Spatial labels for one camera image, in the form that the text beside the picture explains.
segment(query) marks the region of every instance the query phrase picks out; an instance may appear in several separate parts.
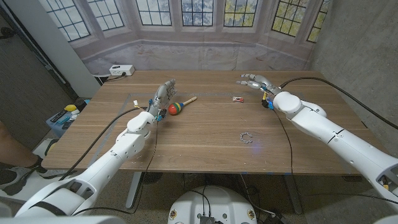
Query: window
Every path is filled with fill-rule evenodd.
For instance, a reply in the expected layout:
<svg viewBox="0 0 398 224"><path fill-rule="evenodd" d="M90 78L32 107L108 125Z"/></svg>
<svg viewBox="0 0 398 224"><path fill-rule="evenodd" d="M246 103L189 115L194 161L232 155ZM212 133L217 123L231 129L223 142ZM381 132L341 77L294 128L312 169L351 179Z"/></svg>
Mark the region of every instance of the window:
<svg viewBox="0 0 398 224"><path fill-rule="evenodd" d="M311 33L308 36L308 41L316 43L318 40L319 32L321 31L323 21L325 20L326 14L328 13L330 0L323 0L322 6L319 9L317 19L315 20Z"/></svg>
<svg viewBox="0 0 398 224"><path fill-rule="evenodd" d="M68 42L90 35L72 0L40 0L40 3Z"/></svg>
<svg viewBox="0 0 398 224"><path fill-rule="evenodd" d="M142 25L171 26L169 0L136 0Z"/></svg>
<svg viewBox="0 0 398 224"><path fill-rule="evenodd" d="M183 26L212 26L213 0L181 0Z"/></svg>
<svg viewBox="0 0 398 224"><path fill-rule="evenodd" d="M114 0L87 0L102 31L124 26Z"/></svg>
<svg viewBox="0 0 398 224"><path fill-rule="evenodd" d="M257 0L226 0L224 26L252 27Z"/></svg>
<svg viewBox="0 0 398 224"><path fill-rule="evenodd" d="M272 30L295 37L303 20L308 0L280 0Z"/></svg>

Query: wooden table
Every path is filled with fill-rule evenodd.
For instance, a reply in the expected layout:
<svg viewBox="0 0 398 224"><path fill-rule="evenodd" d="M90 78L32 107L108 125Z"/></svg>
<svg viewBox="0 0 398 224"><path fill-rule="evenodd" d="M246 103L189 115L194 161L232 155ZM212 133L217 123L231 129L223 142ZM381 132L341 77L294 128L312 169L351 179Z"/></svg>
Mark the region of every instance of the wooden table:
<svg viewBox="0 0 398 224"><path fill-rule="evenodd" d="M44 159L43 166L68 169L115 116L133 108L133 100L147 106L159 85L175 78L178 92L173 102L192 96L198 99L178 116L168 115L158 127L151 127L152 136L144 149L125 162L122 169L144 171L155 149L157 134L156 153L149 166L152 172L289 174L291 160L286 135L274 112L261 106L262 93L235 84L243 80L240 74L244 73L263 75L275 85L295 77L323 78L321 73L307 71L136 71L131 77L105 83L99 89ZM284 89L320 105L330 120L386 151L332 87L316 80L300 80ZM244 97L244 103L233 103L233 96ZM90 161L104 154L138 113L133 111L120 118L77 168L87 168ZM294 174L358 174L330 148L299 131L281 112L278 114L292 142ZM252 134L252 143L240 141L239 135L244 132Z"/></svg>

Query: table leg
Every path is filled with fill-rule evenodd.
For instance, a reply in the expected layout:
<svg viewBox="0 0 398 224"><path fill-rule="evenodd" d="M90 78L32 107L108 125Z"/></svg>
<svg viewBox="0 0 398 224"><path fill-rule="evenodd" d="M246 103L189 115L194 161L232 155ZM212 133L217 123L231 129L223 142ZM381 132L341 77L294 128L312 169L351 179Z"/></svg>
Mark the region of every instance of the table leg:
<svg viewBox="0 0 398 224"><path fill-rule="evenodd" d="M132 176L130 190L129 194L127 195L127 201L126 201L126 208L128 209L132 209L132 207L134 206L136 195L139 190L139 182L141 180L141 174L142 172L134 172L134 175Z"/></svg>
<svg viewBox="0 0 398 224"><path fill-rule="evenodd" d="M298 215L303 213L299 192L295 184L293 175L284 175L287 191L289 192L290 201L292 202L294 212Z"/></svg>

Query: yellow object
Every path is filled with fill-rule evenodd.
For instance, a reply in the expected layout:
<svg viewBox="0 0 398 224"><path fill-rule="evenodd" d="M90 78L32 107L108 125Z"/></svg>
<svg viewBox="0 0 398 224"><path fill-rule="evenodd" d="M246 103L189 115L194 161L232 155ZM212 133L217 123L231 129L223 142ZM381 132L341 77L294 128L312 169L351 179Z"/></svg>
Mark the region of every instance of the yellow object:
<svg viewBox="0 0 398 224"><path fill-rule="evenodd" d="M66 110L66 111L69 111L69 112L72 112L72 111L74 111L74 110L76 110L76 109L77 109L77 108L76 108L75 105L68 105L68 106L65 107L65 110Z"/></svg>

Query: small red object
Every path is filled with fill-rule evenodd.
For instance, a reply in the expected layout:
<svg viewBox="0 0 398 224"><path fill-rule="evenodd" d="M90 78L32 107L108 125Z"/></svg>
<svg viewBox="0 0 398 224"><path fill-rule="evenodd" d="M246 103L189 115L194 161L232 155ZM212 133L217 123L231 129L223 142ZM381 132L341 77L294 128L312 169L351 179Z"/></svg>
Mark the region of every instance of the small red object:
<svg viewBox="0 0 398 224"><path fill-rule="evenodd" d="M243 103L243 97L234 96L232 99L235 103Z"/></svg>

